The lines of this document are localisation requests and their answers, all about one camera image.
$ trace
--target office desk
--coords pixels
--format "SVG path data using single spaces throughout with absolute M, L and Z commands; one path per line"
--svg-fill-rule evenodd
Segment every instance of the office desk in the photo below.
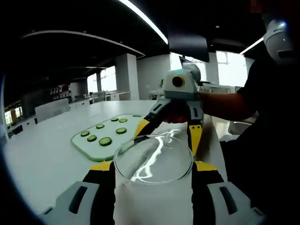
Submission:
M 40 214 L 74 182 L 82 180 L 95 162 L 84 157 L 71 138 L 80 131 L 119 114 L 146 115 L 156 101 L 104 101 L 47 119 L 10 139 L 4 157 L 13 181 L 32 210 Z M 163 123 L 162 129 L 182 124 Z M 223 154 L 210 116 L 205 116 L 202 157 L 227 180 Z

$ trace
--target window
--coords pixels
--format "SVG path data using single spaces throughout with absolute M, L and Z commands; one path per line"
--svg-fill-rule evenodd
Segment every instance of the window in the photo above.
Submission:
M 17 118 L 23 115 L 22 107 L 15 108 L 15 115 Z
M 98 92 L 97 74 L 88 76 L 88 92 Z
M 232 52 L 216 52 L 219 84 L 244 87 L 247 80 L 246 59 Z
M 7 111 L 4 113 L 5 115 L 5 122 L 6 122 L 6 125 L 9 125 L 13 122 L 13 119 L 11 118 L 11 113 L 10 111 Z
M 171 70 L 182 69 L 182 64 L 180 62 L 179 56 L 182 55 L 178 55 L 176 53 L 171 52 L 170 54 Z
M 105 91 L 117 89 L 115 66 L 101 71 L 101 89 Z
M 192 63 L 196 64 L 201 72 L 201 81 L 207 81 L 206 77 L 206 65 L 205 62 L 202 62 L 200 60 L 194 59 L 193 57 L 186 56 L 186 59 L 191 61 Z

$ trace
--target white chair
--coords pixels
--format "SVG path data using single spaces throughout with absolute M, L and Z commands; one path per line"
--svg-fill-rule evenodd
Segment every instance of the white chair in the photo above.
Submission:
M 46 119 L 60 115 L 64 112 L 70 111 L 68 99 L 64 98 L 58 101 L 50 102 L 40 105 L 35 108 L 37 122 L 40 123 Z

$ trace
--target robotic arm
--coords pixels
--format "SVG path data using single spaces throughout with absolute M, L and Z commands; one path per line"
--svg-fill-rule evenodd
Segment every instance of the robotic arm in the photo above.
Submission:
M 184 64 L 183 69 L 169 71 L 164 81 L 164 97 L 157 101 L 140 122 L 135 136 L 151 134 L 167 117 L 168 112 L 176 110 L 187 118 L 188 145 L 195 156 L 204 118 L 196 85 L 200 79 L 201 73 L 195 64 Z

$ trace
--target ceiling light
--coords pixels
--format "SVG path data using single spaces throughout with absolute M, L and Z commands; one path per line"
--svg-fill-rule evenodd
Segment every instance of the ceiling light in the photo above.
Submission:
M 261 43 L 263 41 L 263 37 L 260 38 L 259 40 L 255 41 L 252 45 L 250 45 L 248 48 L 246 48 L 244 51 L 242 51 L 240 53 L 240 55 L 245 54 L 245 52 L 249 51 L 251 48 L 253 48 L 254 46 L 256 46 L 257 44 Z
M 134 11 L 139 17 L 141 17 L 159 36 L 160 38 L 168 44 L 168 39 L 166 36 L 160 31 L 160 29 L 134 4 L 132 4 L 128 0 L 119 0 L 124 5 L 126 5 L 128 8 L 130 8 L 132 11 Z

